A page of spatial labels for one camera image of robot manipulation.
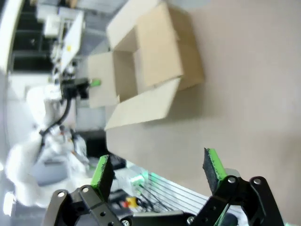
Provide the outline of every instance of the table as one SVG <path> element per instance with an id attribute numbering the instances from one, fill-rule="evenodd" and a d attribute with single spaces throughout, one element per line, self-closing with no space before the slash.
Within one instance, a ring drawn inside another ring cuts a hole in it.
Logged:
<path id="1" fill-rule="evenodd" d="M 210 195 L 203 149 L 215 148 L 245 180 L 265 177 L 283 217 L 301 224 L 300 12 L 294 0 L 192 10 L 206 82 L 178 92 L 166 119 L 108 130 L 109 151 Z"/>

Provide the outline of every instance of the green object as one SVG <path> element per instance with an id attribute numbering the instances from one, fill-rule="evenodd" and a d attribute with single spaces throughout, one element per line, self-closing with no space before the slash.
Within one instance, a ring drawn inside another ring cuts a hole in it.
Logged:
<path id="1" fill-rule="evenodd" d="M 216 221 L 216 223 L 215 223 L 214 226 L 222 226 L 222 222 L 223 222 L 223 220 L 224 220 L 224 218 L 225 218 L 225 215 L 226 215 L 226 213 L 227 213 L 229 207 L 230 207 L 230 205 L 228 204 L 228 205 L 224 208 L 224 210 L 222 211 L 220 217 L 218 218 L 218 220 Z"/>
<path id="2" fill-rule="evenodd" d="M 225 168 L 222 165 L 222 162 L 221 162 L 220 158 L 218 157 L 218 155 L 216 153 L 216 150 L 210 148 L 208 150 L 208 152 L 209 152 L 209 157 L 211 159 L 213 167 L 215 169 L 215 172 L 216 172 L 216 175 L 217 175 L 217 179 L 219 181 L 224 180 L 224 178 L 227 176 L 227 173 L 225 171 Z"/>
<path id="3" fill-rule="evenodd" d="M 91 82 L 91 84 L 90 84 L 90 87 L 100 86 L 101 83 L 102 83 L 101 80 L 99 80 L 99 79 L 93 79 L 92 82 Z"/>
<path id="4" fill-rule="evenodd" d="M 227 173 L 219 159 L 215 149 L 205 148 L 203 169 L 212 193 L 216 191 Z"/>
<path id="5" fill-rule="evenodd" d="M 114 179 L 113 166 L 108 155 L 100 157 L 91 180 L 91 186 L 103 201 L 108 201 Z"/>
<path id="6" fill-rule="evenodd" d="M 145 179 L 142 175 L 138 175 L 130 179 L 132 186 L 139 186 L 145 182 Z"/>

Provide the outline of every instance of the cardboard box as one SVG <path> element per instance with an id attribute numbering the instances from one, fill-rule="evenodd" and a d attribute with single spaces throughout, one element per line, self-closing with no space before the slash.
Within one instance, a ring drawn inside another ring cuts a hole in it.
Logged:
<path id="1" fill-rule="evenodd" d="M 131 48 L 116 49 L 124 45 Z M 88 59 L 89 77 L 102 80 L 100 87 L 90 90 L 90 106 L 120 102 L 105 129 L 165 118 L 177 90 L 203 81 L 190 16 L 182 9 L 160 3 L 137 19 L 135 36 L 121 40 L 116 48 Z M 133 60 L 138 48 L 150 87 L 139 95 Z"/>
<path id="2" fill-rule="evenodd" d="M 66 3 L 69 3 L 70 8 L 75 8 L 77 5 L 77 0 L 67 0 Z"/>
<path id="3" fill-rule="evenodd" d="M 106 28 L 111 49 L 137 50 L 135 26 L 140 16 L 155 8 L 161 0 L 129 0 Z"/>

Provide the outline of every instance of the white machine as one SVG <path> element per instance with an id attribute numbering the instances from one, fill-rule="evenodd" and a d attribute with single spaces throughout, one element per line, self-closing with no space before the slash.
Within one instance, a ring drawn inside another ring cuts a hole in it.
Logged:
<path id="1" fill-rule="evenodd" d="M 16 198 L 26 206 L 47 207 L 55 190 L 64 188 L 73 191 L 79 185 L 86 184 L 88 179 L 85 141 L 79 136 L 72 137 L 71 130 L 60 123 L 60 93 L 60 89 L 52 84 L 29 90 L 26 101 L 39 127 L 28 141 L 15 145 L 8 156 L 6 175 L 16 186 Z M 66 163 L 68 178 L 57 184 L 39 187 L 31 176 L 33 165 L 55 157 Z"/>
<path id="2" fill-rule="evenodd" d="M 84 26 L 83 11 L 78 11 L 74 21 L 57 14 L 47 16 L 44 24 L 44 36 L 57 38 L 50 56 L 54 64 L 53 75 L 56 71 L 60 74 L 64 72 L 74 73 L 72 61 L 80 50 Z M 65 28 L 68 29 L 68 32 L 63 38 Z"/>

